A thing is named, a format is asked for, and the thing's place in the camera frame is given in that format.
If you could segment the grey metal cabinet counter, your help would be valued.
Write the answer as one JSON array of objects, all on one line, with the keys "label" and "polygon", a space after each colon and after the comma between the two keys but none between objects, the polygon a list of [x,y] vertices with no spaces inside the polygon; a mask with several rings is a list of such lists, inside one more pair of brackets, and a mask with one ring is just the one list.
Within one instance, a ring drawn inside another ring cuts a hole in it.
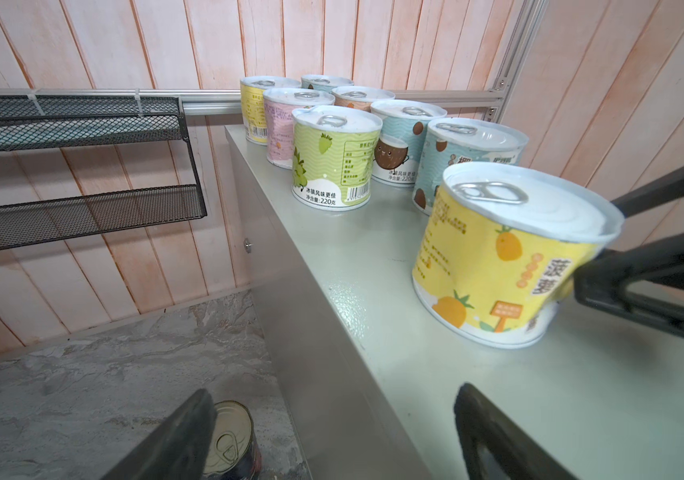
[{"label": "grey metal cabinet counter", "polygon": [[470,383],[580,479],[684,479],[684,339],[567,300],[533,346],[468,340],[415,294],[427,219],[407,191],[314,209],[242,126],[226,136],[236,246],[313,478],[465,478]]}]

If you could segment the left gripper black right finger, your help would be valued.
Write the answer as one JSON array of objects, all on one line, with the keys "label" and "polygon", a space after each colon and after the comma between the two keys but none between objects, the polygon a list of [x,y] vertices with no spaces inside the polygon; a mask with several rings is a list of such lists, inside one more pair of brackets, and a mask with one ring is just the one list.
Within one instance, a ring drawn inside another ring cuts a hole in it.
[{"label": "left gripper black right finger", "polygon": [[454,415],[471,479],[574,477],[474,385],[460,387]]}]

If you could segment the yellow can pull-tab lid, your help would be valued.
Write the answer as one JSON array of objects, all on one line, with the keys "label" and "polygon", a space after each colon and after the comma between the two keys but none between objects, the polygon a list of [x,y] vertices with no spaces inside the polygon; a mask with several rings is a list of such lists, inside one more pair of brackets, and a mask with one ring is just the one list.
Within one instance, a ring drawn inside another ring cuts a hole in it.
[{"label": "yellow can pull-tab lid", "polygon": [[298,88],[299,80],[277,76],[250,76],[240,81],[241,109],[247,139],[258,145],[267,144],[267,122],[264,92],[271,88]]}]

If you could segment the pink can pull-tab lid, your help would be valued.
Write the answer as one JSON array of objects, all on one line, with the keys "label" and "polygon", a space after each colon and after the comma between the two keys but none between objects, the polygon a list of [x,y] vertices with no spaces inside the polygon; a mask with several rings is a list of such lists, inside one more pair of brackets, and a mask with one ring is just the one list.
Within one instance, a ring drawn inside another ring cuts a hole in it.
[{"label": "pink can pull-tab lid", "polygon": [[294,156],[294,117],[297,109],[333,105],[335,97],[328,92],[304,88],[271,88],[264,92],[267,121],[267,160],[291,170]]}]

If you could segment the dark can with brown lid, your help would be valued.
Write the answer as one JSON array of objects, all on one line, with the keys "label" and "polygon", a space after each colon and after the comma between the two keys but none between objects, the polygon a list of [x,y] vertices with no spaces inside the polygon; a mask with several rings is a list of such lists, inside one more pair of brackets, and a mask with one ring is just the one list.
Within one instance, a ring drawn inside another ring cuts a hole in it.
[{"label": "dark can with brown lid", "polygon": [[227,400],[215,404],[217,418],[203,479],[258,479],[262,456],[250,411]]}]

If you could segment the green white can pull-tab lid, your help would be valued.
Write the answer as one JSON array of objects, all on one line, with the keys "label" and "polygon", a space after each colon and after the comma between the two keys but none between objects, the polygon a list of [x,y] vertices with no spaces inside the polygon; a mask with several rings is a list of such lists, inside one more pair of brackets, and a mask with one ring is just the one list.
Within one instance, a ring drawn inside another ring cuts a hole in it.
[{"label": "green white can pull-tab lid", "polygon": [[307,74],[301,77],[302,87],[331,93],[335,88],[352,86],[351,79],[322,74]]}]

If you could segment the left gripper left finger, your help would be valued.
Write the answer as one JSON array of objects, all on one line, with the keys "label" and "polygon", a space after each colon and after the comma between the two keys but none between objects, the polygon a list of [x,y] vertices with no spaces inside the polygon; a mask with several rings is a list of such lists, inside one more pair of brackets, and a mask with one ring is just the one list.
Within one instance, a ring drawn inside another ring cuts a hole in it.
[{"label": "left gripper left finger", "polygon": [[216,419],[210,392],[197,390],[103,479],[202,479]]}]

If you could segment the right aluminium frame post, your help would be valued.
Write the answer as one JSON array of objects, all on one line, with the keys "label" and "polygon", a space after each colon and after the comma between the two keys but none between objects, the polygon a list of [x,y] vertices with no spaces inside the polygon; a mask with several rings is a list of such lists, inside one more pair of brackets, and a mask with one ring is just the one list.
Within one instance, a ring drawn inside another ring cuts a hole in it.
[{"label": "right aluminium frame post", "polygon": [[498,123],[503,116],[547,6],[547,0],[514,2],[489,77],[487,90],[494,101],[484,120]]}]

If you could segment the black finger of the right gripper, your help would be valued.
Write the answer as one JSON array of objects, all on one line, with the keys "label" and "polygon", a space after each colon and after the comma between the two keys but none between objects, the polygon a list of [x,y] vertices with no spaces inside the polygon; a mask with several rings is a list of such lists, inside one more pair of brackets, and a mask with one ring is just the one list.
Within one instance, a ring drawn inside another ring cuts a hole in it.
[{"label": "black finger of the right gripper", "polygon": [[[684,166],[614,200],[626,217],[684,198]],[[579,267],[573,277],[576,301],[684,339],[684,306],[631,293],[647,281],[684,291],[684,233],[634,249],[607,250]]]}]

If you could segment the orange can pull-tab lid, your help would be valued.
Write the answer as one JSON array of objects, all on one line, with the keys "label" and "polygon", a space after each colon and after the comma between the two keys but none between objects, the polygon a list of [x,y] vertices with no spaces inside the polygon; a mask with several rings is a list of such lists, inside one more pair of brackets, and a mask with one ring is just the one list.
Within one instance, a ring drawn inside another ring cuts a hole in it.
[{"label": "orange can pull-tab lid", "polygon": [[393,100],[396,95],[388,90],[374,87],[347,85],[332,90],[335,104],[341,107],[371,111],[371,104],[380,100]]}]

